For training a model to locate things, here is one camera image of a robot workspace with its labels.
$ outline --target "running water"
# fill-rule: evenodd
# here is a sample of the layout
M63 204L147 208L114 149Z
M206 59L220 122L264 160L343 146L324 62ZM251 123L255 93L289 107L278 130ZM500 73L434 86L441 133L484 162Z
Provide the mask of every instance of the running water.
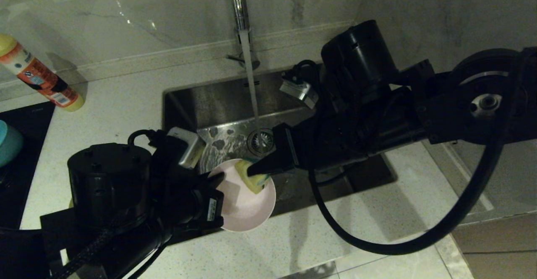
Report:
M255 96L255 84L253 81L252 56L250 54L250 36L248 30L239 30L238 36L242 45L242 55L244 57L244 65L246 66L246 74L248 76L248 87L250 88L250 99L252 100L253 116L255 117L255 135L263 145L261 137L261 128L259 127L259 111L257 110L257 97Z

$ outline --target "drain strainer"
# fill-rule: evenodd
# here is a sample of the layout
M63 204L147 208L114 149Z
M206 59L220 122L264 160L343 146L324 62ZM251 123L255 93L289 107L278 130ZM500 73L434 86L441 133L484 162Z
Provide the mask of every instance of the drain strainer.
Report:
M260 136L257 131L250 133L248 136L248 149L257 156L263 156L274 149L274 138L272 138L272 131L267 128L261 128L259 134Z

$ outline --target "speckled countertop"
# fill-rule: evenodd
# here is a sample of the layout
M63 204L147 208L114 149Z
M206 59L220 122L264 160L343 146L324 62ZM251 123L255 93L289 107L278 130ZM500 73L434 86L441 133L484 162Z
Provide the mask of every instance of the speckled countertop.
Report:
M289 55L318 59L318 44L259 54L265 70L286 68ZM160 128L162 94L237 76L234 63L215 59L80 84L86 105L56 109L42 149L21 224L40 227L39 216L65 209L71 197L67 159L96 143L126 142L130 133ZM39 94L0 102L0 111L42 102ZM391 242L433 226L456 195L421 143L386 154L398 180L328 203L353 235ZM292 274L355 251L330 229L316 206L270 218L248 233L219 232L168 247L144 278L255 278Z

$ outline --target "bottle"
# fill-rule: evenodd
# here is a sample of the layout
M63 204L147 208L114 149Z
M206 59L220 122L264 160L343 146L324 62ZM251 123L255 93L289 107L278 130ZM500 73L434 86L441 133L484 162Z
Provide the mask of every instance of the bottle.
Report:
M84 98L7 34L0 34L0 63L31 88L67 111L84 105Z

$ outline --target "stainless steel sink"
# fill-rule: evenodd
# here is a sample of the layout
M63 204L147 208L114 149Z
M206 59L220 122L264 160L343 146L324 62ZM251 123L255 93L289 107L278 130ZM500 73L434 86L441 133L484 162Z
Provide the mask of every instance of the stainless steel sink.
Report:
M207 148L197 166L200 174L211 171L229 159L260 159L274 150L270 130L272 127L280 123L296 125L315 112L299 100L279 91L281 75L282 73L272 73L255 77L259 124L262 128L260 139L255 131L248 81L245 78L165 93L164 129L178 126L197 132L207 142ZM371 161L376 164L368 166ZM362 170L352 171L344 179L321 187L324 200L330 201L393 181L382 157L362 164L363 167L358 167ZM325 181L341 173L341 170L342 168L334 168L320 172L317 181ZM363 179L364 173L368 176L366 180ZM272 216L315 204L306 171L293 170L272 178L277 193Z

